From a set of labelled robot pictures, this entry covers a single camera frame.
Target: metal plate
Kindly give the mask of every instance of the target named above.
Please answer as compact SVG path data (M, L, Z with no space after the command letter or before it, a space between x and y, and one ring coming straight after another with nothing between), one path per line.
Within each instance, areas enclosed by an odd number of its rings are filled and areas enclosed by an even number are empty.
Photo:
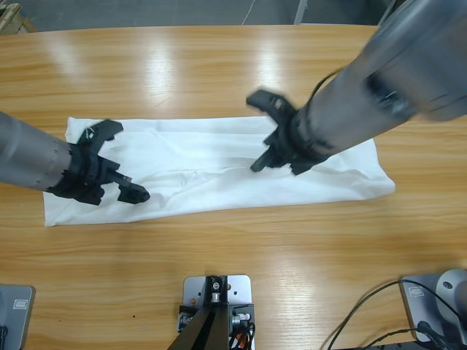
M5 350L23 348L34 295L33 287L0 285L0 324L8 328Z
M231 285L227 291L227 301L231 305L253 304L251 281L247 275L227 276ZM188 277L183 283L183 305L199 307L203 305L206 276Z

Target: floor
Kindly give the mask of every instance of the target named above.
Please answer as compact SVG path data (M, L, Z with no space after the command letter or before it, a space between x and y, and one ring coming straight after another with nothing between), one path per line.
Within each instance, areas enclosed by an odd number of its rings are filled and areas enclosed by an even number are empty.
M39 31L132 26L292 24L299 0L8 0ZM309 0L304 23L376 25L384 0ZM414 343L385 350L418 350Z

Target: white towel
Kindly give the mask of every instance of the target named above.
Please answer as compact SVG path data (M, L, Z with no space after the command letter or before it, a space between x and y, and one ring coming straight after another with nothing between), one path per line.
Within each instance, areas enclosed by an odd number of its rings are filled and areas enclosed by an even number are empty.
M69 118L66 140L76 142L98 120ZM100 156L144 186L151 198L117 201L116 184L103 186L99 206L44 193L45 226L132 222L220 209L359 201L392 193L395 185L378 163L373 140L363 142L311 171L294 176L285 166L253 173L274 130L268 117L192 120L119 120L124 131Z

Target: metal mount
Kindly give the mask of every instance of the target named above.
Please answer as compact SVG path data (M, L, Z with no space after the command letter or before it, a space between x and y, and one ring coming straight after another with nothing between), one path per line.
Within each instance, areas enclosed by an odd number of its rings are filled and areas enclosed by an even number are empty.
M188 277L177 322L180 335L169 350L230 349L254 321L248 276Z

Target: gray device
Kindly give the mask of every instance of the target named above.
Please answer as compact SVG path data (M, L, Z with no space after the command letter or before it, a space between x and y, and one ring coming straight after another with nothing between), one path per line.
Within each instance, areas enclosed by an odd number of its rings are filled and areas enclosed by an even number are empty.
M467 319L467 271L456 269L445 273L405 276L403 280L421 283L443 298L464 319ZM402 284L402 295L411 326L427 322L431 329L440 335L456 340L456 343L467 345L467 329L443 303L427 292L423 287ZM430 339L419 332L414 337L422 342Z
M183 302L177 320L180 334L169 350L237 349L242 339L246 343L238 349L255 350L254 321L250 277L188 277L183 283ZM243 338L246 329L251 343Z
M24 347L35 294L34 287L0 285L1 350Z

